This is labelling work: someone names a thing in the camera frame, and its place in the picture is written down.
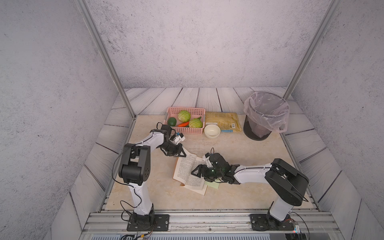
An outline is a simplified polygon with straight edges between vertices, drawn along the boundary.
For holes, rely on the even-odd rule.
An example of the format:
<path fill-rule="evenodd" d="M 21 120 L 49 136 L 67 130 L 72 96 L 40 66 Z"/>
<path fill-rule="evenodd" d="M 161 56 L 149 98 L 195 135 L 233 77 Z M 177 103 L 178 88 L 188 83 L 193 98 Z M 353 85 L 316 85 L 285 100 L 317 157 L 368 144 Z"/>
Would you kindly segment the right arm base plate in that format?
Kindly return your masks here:
<path fill-rule="evenodd" d="M 283 221 L 273 218 L 270 214 L 250 214 L 250 223 L 253 231 L 293 231 L 295 221 L 286 215 Z"/>

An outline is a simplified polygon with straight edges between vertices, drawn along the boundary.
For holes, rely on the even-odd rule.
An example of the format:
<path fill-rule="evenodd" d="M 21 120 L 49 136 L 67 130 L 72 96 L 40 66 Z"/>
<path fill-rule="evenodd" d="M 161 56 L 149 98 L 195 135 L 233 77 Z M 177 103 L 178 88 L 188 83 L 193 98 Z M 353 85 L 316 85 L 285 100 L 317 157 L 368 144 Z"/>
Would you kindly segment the brown paperback book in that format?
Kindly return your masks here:
<path fill-rule="evenodd" d="M 185 148 L 183 150 L 186 157 L 178 157 L 173 179 L 180 182 L 182 187 L 204 196 L 207 190 L 204 178 L 196 177 L 191 172 L 199 165 L 206 165 L 206 162 Z"/>

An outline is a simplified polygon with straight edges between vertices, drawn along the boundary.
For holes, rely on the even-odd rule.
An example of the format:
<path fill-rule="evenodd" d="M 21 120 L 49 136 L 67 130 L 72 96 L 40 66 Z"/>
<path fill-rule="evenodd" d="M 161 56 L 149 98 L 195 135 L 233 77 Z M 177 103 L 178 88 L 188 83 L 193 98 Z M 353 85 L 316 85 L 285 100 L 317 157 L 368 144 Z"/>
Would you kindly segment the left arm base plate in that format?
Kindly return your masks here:
<path fill-rule="evenodd" d="M 169 229 L 170 215 L 137 215 L 133 213 L 128 221 L 128 232 L 167 232 Z"/>

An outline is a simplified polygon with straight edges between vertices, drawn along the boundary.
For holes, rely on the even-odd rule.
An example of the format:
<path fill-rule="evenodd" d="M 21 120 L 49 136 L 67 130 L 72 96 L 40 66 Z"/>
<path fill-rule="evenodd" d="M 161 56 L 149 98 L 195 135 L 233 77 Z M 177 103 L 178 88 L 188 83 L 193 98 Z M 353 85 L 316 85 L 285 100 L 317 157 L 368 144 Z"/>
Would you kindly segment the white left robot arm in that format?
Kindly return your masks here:
<path fill-rule="evenodd" d="M 153 214 L 153 203 L 149 196 L 147 180 L 151 172 L 151 152 L 159 149 L 167 157 L 183 157 L 187 155 L 182 142 L 186 138 L 169 125 L 153 129 L 143 140 L 134 144 L 125 144 L 120 156 L 118 175 L 122 184 L 130 188 L 133 201 L 133 215 L 149 217 Z"/>

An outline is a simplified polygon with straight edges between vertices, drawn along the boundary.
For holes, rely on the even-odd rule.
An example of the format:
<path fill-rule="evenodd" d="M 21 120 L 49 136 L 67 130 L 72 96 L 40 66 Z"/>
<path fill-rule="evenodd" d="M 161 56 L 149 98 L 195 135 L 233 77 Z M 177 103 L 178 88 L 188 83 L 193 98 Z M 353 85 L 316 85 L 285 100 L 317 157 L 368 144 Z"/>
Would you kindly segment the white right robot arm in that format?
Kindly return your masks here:
<path fill-rule="evenodd" d="M 305 193 L 309 179 L 302 172 L 282 159 L 260 166 L 230 165 L 219 153 L 207 153 L 204 164 L 198 165 L 191 175 L 207 182 L 240 185 L 246 183 L 269 184 L 278 197 L 272 203 L 267 217 L 282 223 L 287 220 L 293 207 L 307 201 Z"/>

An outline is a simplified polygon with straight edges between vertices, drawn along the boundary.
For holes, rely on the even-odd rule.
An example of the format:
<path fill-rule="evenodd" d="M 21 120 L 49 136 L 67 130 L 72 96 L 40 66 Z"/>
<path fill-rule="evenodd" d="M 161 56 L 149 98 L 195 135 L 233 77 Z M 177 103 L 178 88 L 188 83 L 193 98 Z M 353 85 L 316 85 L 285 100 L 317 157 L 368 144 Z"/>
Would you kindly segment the green sticky note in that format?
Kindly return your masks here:
<path fill-rule="evenodd" d="M 214 188 L 214 189 L 218 189 L 220 183 L 205 181 L 205 185 L 208 186 L 208 187 Z"/>

